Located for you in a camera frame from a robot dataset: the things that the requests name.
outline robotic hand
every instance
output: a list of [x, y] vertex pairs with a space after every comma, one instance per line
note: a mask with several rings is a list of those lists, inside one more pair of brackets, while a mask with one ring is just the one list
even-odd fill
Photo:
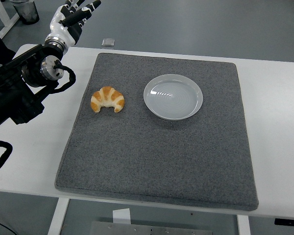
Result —
[[47, 36], [45, 44], [52, 44], [65, 54], [68, 48], [75, 45], [82, 33], [82, 27], [91, 17], [92, 12], [101, 4], [99, 0], [78, 10], [84, 0], [72, 5], [74, 0], [67, 0], [60, 6], [50, 23], [51, 33]]
[[[44, 45], [37, 45], [11, 62], [0, 67], [0, 125], [8, 118], [16, 124], [27, 123], [43, 112], [42, 101], [49, 95], [59, 93], [75, 82], [74, 72], [60, 62], [69, 47], [75, 45], [82, 33], [82, 27], [92, 12], [101, 4], [96, 0], [78, 9], [84, 0], [66, 0], [60, 6], [50, 23], [51, 33]], [[64, 71], [69, 81], [61, 88], [58, 79]], [[43, 87], [36, 94], [28, 87]], [[0, 168], [12, 152], [9, 143], [0, 141], [7, 150], [0, 157]]]

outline bread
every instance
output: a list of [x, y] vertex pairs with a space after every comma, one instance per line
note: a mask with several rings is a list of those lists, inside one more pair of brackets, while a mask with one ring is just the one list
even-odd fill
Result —
[[114, 112], [118, 113], [124, 107], [123, 95], [113, 87], [103, 87], [100, 91], [92, 95], [91, 107], [95, 113], [99, 113], [101, 107], [114, 107]]

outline gray mat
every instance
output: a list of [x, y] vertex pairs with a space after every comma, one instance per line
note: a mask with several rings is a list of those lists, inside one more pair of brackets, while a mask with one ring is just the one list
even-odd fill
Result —
[[[145, 105], [153, 78], [175, 73], [195, 81], [203, 105], [167, 121]], [[120, 113], [90, 108], [92, 94], [112, 86]], [[95, 63], [57, 173], [59, 190], [115, 199], [227, 208], [258, 207], [244, 109], [232, 63], [101, 53]]]

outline table surface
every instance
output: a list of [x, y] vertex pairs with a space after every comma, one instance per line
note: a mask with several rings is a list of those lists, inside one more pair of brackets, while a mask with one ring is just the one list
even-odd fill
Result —
[[[22, 46], [18, 54], [33, 46]], [[54, 180], [62, 153], [96, 57], [102, 52], [236, 64], [259, 199], [258, 209], [246, 212], [190, 208], [94, 198], [55, 189]], [[49, 95], [43, 101], [44, 112], [29, 123], [15, 125], [9, 119], [0, 126], [0, 140], [13, 145], [10, 158], [0, 169], [0, 191], [294, 218], [294, 63], [72, 47], [62, 59], [62, 64], [73, 69], [76, 83], [65, 92]], [[60, 83], [65, 83], [67, 79], [68, 75], [65, 74]]]

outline metal plate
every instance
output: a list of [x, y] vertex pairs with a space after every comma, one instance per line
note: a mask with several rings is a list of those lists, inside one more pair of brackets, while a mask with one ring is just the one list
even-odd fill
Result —
[[92, 222], [89, 235], [213, 235], [212, 231]]

